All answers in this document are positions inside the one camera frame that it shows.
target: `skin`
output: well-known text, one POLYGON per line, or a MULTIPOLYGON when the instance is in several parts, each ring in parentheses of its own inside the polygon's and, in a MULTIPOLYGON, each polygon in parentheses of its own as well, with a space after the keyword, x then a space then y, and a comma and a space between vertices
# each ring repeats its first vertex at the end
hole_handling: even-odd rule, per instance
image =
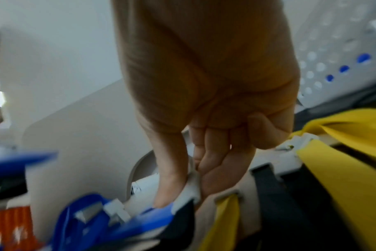
POLYGON ((235 185, 255 150, 293 127, 299 69, 276 0, 113 0, 122 73, 157 158, 156 207, 187 178, 189 125, 202 195, 235 185))

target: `orange object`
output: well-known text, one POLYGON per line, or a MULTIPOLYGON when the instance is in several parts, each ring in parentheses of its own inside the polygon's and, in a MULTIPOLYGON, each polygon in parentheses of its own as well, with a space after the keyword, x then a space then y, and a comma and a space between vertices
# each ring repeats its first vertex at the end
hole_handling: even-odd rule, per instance
POLYGON ((43 246, 33 235, 30 207, 0 211, 0 245, 4 251, 33 251, 43 246))

